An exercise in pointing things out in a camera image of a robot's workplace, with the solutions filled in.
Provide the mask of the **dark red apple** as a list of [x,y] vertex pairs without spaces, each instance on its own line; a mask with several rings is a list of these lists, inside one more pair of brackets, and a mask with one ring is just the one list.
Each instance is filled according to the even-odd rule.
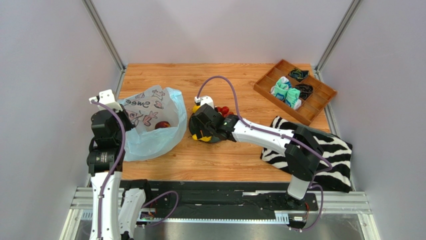
[[154,129],[157,130],[157,129],[164,129],[164,128],[170,128],[170,127],[171,127],[171,124],[168,121],[160,121],[156,123]]

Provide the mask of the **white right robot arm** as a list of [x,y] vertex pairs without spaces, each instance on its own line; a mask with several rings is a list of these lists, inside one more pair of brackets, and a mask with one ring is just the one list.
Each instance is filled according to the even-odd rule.
[[189,118],[196,140],[214,137],[221,141],[250,143],[285,157],[291,174],[287,195],[302,200],[314,179],[323,149],[307,128],[284,130],[252,123],[238,115],[222,116],[208,104]]

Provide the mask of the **light blue printed plastic bag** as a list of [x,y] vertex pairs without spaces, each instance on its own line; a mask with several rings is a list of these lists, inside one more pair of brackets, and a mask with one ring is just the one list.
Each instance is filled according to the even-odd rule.
[[[188,114],[180,90],[154,85],[144,92],[118,101],[135,128],[126,132],[124,160],[145,161],[170,152],[184,137]],[[158,122],[171,127],[155,129]]]

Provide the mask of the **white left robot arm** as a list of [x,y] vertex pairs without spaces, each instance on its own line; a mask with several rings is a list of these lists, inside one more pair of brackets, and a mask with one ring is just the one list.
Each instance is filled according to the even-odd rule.
[[93,194],[90,239],[132,240],[144,203],[152,199],[146,179],[122,181],[125,133],[134,128],[124,108],[101,109],[91,117],[88,150]]

